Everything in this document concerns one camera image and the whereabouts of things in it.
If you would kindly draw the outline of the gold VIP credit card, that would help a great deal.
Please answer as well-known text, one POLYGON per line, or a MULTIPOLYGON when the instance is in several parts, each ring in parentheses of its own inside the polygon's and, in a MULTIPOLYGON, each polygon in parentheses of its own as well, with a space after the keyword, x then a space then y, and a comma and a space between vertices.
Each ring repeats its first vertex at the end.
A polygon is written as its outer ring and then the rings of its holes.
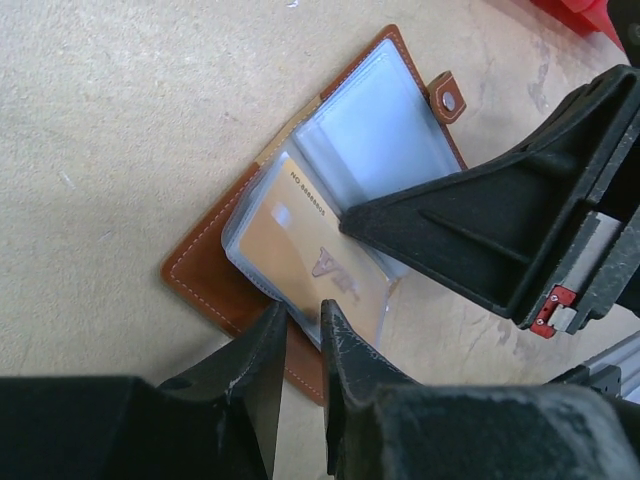
POLYGON ((248 264, 245 275, 264 278, 263 291, 286 303, 314 345, 321 340, 320 306, 333 299, 352 328, 376 345, 387 308, 389 279, 338 219, 288 155, 271 164, 249 194, 253 205, 237 215, 229 250, 248 264))

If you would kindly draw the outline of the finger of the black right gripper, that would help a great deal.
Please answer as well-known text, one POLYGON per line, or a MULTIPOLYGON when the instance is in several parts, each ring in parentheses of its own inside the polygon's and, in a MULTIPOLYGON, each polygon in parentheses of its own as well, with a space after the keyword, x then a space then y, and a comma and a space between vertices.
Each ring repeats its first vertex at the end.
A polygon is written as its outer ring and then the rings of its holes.
POLYGON ((501 156, 349 208, 341 231, 521 329, 639 309, 639 71, 568 94, 501 156))

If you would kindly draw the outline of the brown leather card holder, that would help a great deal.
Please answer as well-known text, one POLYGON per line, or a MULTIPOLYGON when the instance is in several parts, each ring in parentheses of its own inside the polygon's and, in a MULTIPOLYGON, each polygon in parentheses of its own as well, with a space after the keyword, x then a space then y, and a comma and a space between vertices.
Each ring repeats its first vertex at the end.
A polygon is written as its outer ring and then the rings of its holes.
POLYGON ((285 375, 324 403, 320 304, 377 344, 407 267, 339 230, 352 206, 464 169, 448 126, 465 109, 450 72, 422 80, 385 26, 292 117, 168 256, 164 283, 231 336, 271 300, 289 315, 285 375))

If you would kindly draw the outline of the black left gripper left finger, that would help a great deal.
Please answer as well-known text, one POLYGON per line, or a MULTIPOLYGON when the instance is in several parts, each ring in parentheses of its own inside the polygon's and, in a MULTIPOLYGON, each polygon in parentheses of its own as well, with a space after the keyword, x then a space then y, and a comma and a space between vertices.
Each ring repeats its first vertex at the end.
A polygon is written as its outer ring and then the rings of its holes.
POLYGON ((5 377, 5 479, 269 479, 287 314, 151 385, 135 376, 5 377))

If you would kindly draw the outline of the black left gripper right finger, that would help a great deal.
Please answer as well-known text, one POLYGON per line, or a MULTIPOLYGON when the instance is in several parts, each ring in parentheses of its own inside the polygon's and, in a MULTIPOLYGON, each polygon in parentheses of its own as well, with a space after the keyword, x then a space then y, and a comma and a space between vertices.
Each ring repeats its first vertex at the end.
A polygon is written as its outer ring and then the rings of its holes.
POLYGON ((337 479, 635 479, 639 408, 593 389, 428 386, 321 304, 327 471, 337 479))

